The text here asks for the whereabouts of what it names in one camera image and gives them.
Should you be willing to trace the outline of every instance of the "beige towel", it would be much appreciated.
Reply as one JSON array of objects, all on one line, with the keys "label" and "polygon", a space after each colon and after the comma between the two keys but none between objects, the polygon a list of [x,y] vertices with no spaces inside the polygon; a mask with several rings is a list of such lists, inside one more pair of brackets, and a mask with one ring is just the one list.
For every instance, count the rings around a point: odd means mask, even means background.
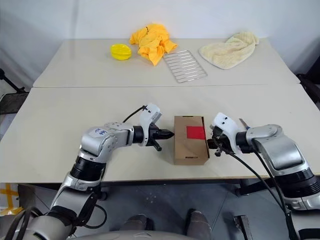
[{"label": "beige towel", "polygon": [[211,43],[199,49],[200,55],[221,69],[230,69],[246,60],[259,44],[252,32],[240,32],[226,42]]}]

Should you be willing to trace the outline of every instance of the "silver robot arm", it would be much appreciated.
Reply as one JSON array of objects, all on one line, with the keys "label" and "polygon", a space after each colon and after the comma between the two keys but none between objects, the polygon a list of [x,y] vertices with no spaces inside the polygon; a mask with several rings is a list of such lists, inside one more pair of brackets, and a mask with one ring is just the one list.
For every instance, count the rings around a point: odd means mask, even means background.
[{"label": "silver robot arm", "polygon": [[161,151],[156,140],[169,139],[174,135],[155,125],[161,115],[160,109],[150,103],[143,106],[138,126],[111,122],[87,130],[82,136],[75,164],[66,174],[49,212],[29,223],[23,239],[65,240],[76,227],[85,226],[101,197],[100,183],[112,152],[135,143],[154,146]]},{"label": "silver robot arm", "polygon": [[223,149],[234,154],[261,153],[282,191],[286,207],[291,210],[287,224],[289,231],[294,229],[296,233],[296,238],[292,238],[320,239],[319,180],[297,144],[284,134],[283,129],[268,124],[241,131],[223,113],[218,113],[210,127],[212,139],[208,140],[208,145],[216,149],[216,156],[219,157]]}]

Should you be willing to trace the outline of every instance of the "table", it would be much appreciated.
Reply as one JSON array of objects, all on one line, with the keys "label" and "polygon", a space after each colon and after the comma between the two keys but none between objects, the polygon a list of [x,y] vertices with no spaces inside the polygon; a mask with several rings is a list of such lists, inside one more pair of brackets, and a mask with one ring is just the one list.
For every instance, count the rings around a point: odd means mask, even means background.
[{"label": "table", "polygon": [[299,83],[268,39],[262,38],[253,54],[234,68],[223,70],[211,65],[198,49],[225,39],[173,39],[175,51],[190,50],[208,76],[178,83],[162,59],[157,66],[137,54],[130,46],[132,57],[118,61],[110,56],[110,46],[128,44],[128,39],[84,39],[63,42],[50,64],[34,82],[37,88],[66,87],[177,87],[221,85],[282,85]]},{"label": "table", "polygon": [[[300,84],[32,88],[0,142],[0,182],[59,183],[77,157],[82,133],[106,122],[122,121],[152,102],[163,113],[157,125],[174,129],[174,115],[204,116],[207,138],[218,112],[250,126],[279,124],[295,140],[315,174],[320,174],[320,111]],[[138,115],[130,123],[138,124]],[[173,138],[159,140],[162,151],[137,144],[114,151],[104,181],[213,180],[251,178],[235,159],[211,151],[204,166],[173,165]],[[253,154],[241,156],[259,174]]]}]

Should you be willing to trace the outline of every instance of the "yellow cloth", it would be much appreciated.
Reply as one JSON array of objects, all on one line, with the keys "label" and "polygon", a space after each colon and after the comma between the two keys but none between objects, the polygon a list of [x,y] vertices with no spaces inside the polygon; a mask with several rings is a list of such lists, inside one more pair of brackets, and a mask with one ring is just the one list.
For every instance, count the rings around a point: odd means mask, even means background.
[{"label": "yellow cloth", "polygon": [[161,24],[149,24],[133,33],[130,44],[139,44],[138,54],[150,60],[155,66],[166,53],[178,45],[169,40],[169,33]]},{"label": "yellow cloth", "polygon": [[252,32],[240,32],[226,42],[211,43],[199,49],[200,55],[221,69],[230,69],[246,60],[259,44]]}]

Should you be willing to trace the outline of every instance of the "brown box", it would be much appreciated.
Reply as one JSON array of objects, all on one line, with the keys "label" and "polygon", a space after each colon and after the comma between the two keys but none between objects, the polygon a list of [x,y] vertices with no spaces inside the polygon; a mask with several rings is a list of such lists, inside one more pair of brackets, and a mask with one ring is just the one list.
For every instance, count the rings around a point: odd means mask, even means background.
[{"label": "brown box", "polygon": [[174,117],[174,164],[204,165],[209,159],[203,116]]}]

